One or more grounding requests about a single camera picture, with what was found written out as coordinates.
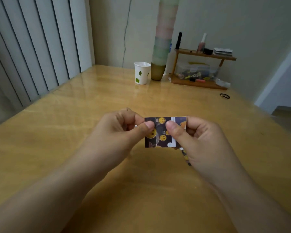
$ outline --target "paper cup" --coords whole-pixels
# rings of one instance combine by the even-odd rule
[[[147,62],[135,62],[135,83],[146,84],[150,73],[151,65]]]

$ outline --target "glossy tabletop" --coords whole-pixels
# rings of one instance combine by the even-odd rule
[[[108,111],[144,117],[199,116],[221,125],[252,178],[291,213],[291,134],[227,90],[148,79],[93,66],[0,125],[0,204],[71,156]],[[84,199],[64,232],[235,232],[214,192],[180,150],[144,148]]]

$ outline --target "person's right hand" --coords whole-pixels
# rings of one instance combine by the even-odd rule
[[[246,176],[219,125],[187,117],[186,131],[173,121],[167,121],[166,129],[184,148],[191,165],[206,181],[216,185]]]

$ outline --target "paper piece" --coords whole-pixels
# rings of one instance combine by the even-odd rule
[[[145,137],[145,147],[177,147],[181,145],[168,133],[166,129],[167,121],[174,121],[186,130],[186,117],[150,117],[145,118],[145,121],[153,121],[153,131]]]
[[[187,163],[189,166],[192,166],[191,163],[190,163],[190,161],[189,161],[189,158],[188,158],[187,155],[186,155],[186,151],[185,151],[182,147],[180,147],[180,150],[181,150],[181,152],[182,152],[182,154],[183,154],[183,156],[184,156],[184,159],[185,159],[186,163]]]

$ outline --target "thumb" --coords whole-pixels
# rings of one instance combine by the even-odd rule
[[[154,129],[154,122],[147,121],[139,124],[134,129],[126,132],[131,146],[136,145],[141,139],[147,136]]]
[[[193,138],[174,121],[167,121],[166,129],[184,149],[192,144]]]

